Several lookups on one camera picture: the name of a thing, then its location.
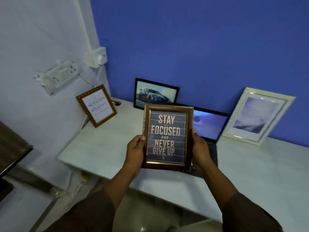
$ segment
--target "picture frame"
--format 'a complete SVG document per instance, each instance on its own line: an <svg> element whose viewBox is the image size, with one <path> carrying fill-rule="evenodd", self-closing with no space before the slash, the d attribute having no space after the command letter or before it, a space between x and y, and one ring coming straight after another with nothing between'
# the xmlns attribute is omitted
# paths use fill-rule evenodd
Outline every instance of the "picture frame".
<svg viewBox="0 0 309 232"><path fill-rule="evenodd" d="M78 95L76 99L95 128L117 114L104 85Z"/></svg>
<svg viewBox="0 0 309 232"><path fill-rule="evenodd" d="M222 136L261 145L295 97L246 87Z"/></svg>
<svg viewBox="0 0 309 232"><path fill-rule="evenodd" d="M145 104L142 168L191 171L193 112L189 106Z"/></svg>
<svg viewBox="0 0 309 232"><path fill-rule="evenodd" d="M177 86L136 78L133 107L144 109L146 103L173 105L176 103L179 89Z"/></svg>

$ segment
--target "power socket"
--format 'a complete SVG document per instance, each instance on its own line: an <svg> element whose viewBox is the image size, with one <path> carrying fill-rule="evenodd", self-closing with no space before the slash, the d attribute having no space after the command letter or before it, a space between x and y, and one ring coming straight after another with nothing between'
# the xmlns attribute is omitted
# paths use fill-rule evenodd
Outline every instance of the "power socket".
<svg viewBox="0 0 309 232"><path fill-rule="evenodd" d="M58 66L47 70L45 73L40 73L34 78L39 80L46 92L51 95L80 72L81 69L78 64L73 60L69 60L61 62Z"/></svg>

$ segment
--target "brown sleeve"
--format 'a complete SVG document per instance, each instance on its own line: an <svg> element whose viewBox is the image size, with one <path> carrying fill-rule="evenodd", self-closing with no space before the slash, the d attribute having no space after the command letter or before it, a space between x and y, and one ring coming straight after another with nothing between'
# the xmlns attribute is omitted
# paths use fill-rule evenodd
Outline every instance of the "brown sleeve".
<svg viewBox="0 0 309 232"><path fill-rule="evenodd" d="M234 195L222 209L223 232L282 232L280 224L246 196Z"/></svg>
<svg viewBox="0 0 309 232"><path fill-rule="evenodd" d="M111 232L114 205L105 191L98 191L77 203L45 232Z"/></svg>

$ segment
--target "framed quote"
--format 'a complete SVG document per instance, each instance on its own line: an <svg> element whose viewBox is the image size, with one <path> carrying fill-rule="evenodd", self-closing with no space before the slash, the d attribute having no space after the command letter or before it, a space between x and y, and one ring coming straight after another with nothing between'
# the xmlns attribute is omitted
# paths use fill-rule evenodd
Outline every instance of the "framed quote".
<svg viewBox="0 0 309 232"><path fill-rule="evenodd" d="M76 98L95 128L117 114L104 85L78 95Z"/></svg>
<svg viewBox="0 0 309 232"><path fill-rule="evenodd" d="M193 107L145 104L141 167L191 171L192 129Z"/></svg>
<svg viewBox="0 0 309 232"><path fill-rule="evenodd" d="M222 135L261 145L295 97L246 87Z"/></svg>

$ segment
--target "person's right hand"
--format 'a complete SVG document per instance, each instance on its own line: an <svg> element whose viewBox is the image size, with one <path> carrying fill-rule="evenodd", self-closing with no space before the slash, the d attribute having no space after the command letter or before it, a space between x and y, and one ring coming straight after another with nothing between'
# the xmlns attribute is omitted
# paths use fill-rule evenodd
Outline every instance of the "person's right hand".
<svg viewBox="0 0 309 232"><path fill-rule="evenodd" d="M192 130L192 138L194 141L192 164L200 174L203 174L206 166L212 162L208 145L207 142L196 133L196 129Z"/></svg>

